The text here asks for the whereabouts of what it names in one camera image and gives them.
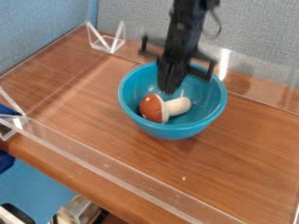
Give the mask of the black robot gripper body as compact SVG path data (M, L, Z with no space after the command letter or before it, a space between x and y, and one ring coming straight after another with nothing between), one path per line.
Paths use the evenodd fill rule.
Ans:
M171 22L166 39L157 38L151 40L147 35L142 37L142 46L139 53L146 56L157 57L157 61L161 58L166 58L173 64L174 62L187 60L187 75L193 74L206 81L210 81L218 61L211 56L205 54L203 51L198 48L201 35L202 22ZM149 44L162 45L163 54L159 55L149 51ZM193 66L193 59L207 61L210 63L209 70L202 71L199 68Z

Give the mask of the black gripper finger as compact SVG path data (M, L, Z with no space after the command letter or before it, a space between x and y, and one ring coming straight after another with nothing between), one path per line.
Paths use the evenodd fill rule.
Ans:
M158 65L158 87L165 93L174 92L174 84L171 83L173 78L173 63L166 59L161 58L157 61Z
M171 68L171 93L177 91L183 83L183 79L187 75L189 70L189 61L182 60L179 62L173 63Z

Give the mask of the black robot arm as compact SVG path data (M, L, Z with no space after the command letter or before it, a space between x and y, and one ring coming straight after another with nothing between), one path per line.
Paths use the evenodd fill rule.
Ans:
M169 95L181 87L189 74L211 80L218 61L198 45L209 12L219 24L218 33L213 37L221 34L222 23L214 12L219 5L221 0L174 0L167 38L142 37L139 53L157 58L158 87Z

